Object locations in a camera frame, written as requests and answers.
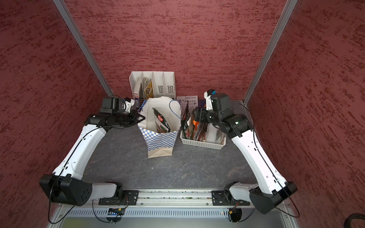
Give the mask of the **white perforated plastic basket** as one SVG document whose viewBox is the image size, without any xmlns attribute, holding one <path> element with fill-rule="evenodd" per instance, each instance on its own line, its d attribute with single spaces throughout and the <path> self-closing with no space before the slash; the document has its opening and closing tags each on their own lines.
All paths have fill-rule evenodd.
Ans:
<svg viewBox="0 0 365 228">
<path fill-rule="evenodd" d="M 204 147 L 209 149 L 221 150 L 223 146 L 226 145 L 226 134 L 223 133 L 220 129 L 213 126 L 211 123 L 207 123 L 206 133 L 204 135 L 203 141 L 194 141 L 190 139 L 191 128 L 188 127 L 187 131 L 187 139 L 184 139 L 183 133 L 180 133 L 180 139 L 183 144 Z"/>
</svg>

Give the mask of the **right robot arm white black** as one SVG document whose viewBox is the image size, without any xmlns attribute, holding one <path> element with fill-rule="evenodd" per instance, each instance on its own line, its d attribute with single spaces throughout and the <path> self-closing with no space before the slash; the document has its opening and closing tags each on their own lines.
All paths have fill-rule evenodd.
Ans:
<svg viewBox="0 0 365 228">
<path fill-rule="evenodd" d="M 229 194 L 235 200 L 251 202 L 260 213 L 266 214 L 298 190 L 294 182 L 287 181 L 275 168 L 244 114 L 235 114 L 232 108 L 214 111 L 198 107 L 194 119 L 219 127 L 241 151 L 253 171 L 256 184 L 237 182 L 229 186 Z"/>
</svg>

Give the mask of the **black red condiment packet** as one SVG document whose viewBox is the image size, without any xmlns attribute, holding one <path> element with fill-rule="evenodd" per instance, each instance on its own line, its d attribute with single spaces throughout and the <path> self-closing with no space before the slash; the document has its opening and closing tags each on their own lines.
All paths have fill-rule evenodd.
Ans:
<svg viewBox="0 0 365 228">
<path fill-rule="evenodd" d="M 165 117 L 155 108 L 153 108 L 155 116 L 156 130 L 159 134 L 171 132 L 171 128 Z"/>
</svg>

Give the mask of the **blue checkered paper bag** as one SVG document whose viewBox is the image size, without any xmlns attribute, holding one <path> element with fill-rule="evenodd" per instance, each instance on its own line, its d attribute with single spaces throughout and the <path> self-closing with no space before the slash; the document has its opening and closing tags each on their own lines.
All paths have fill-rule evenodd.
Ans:
<svg viewBox="0 0 365 228">
<path fill-rule="evenodd" d="M 181 105 L 170 97 L 150 98 L 139 108 L 145 120 L 138 128 L 147 145 L 148 158 L 171 156 L 181 128 Z"/>
</svg>

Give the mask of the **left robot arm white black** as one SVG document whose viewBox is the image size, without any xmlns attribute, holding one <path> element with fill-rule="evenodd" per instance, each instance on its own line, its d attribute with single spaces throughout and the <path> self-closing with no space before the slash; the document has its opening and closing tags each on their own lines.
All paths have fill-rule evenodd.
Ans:
<svg viewBox="0 0 365 228">
<path fill-rule="evenodd" d="M 87 183 L 82 178 L 89 159 L 109 130 L 128 128 L 144 120 L 145 117 L 136 110 L 122 114 L 90 115 L 64 160 L 52 174 L 45 174 L 40 179 L 40 187 L 49 202 L 72 206 L 83 206 L 90 200 L 103 198 L 123 202 L 125 197 L 121 183 Z"/>
</svg>

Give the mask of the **orange condiment packet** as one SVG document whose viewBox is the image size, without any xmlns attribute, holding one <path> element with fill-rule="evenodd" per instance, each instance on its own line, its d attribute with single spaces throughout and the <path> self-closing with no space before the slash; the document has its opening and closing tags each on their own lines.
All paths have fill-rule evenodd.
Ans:
<svg viewBox="0 0 365 228">
<path fill-rule="evenodd" d="M 189 127 L 191 128 L 190 139 L 202 142 L 206 133 L 207 123 L 196 121 L 195 116 L 192 116 Z"/>
</svg>

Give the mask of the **black green condiment packet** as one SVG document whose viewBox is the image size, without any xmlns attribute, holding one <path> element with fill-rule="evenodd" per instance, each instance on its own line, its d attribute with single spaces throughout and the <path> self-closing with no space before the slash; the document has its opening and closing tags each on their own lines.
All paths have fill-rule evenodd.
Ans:
<svg viewBox="0 0 365 228">
<path fill-rule="evenodd" d="M 187 139 L 187 131 L 189 127 L 189 119 L 190 119 L 190 110 L 189 110 L 189 102 L 187 101 L 185 110 L 183 112 L 183 116 L 181 118 L 181 131 L 184 139 Z"/>
</svg>

